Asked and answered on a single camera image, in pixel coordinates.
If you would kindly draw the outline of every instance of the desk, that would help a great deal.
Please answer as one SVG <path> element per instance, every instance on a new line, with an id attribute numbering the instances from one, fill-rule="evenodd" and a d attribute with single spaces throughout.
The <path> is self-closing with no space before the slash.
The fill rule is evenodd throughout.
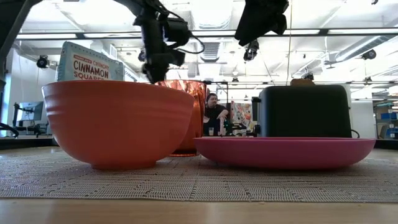
<path id="1" fill-rule="evenodd" d="M 53 153 L 45 147 L 0 151 L 0 159 Z M 375 149 L 370 157 L 398 161 L 398 152 Z M 0 199 L 0 223 L 391 223 L 398 204 L 164 202 L 149 200 Z"/>

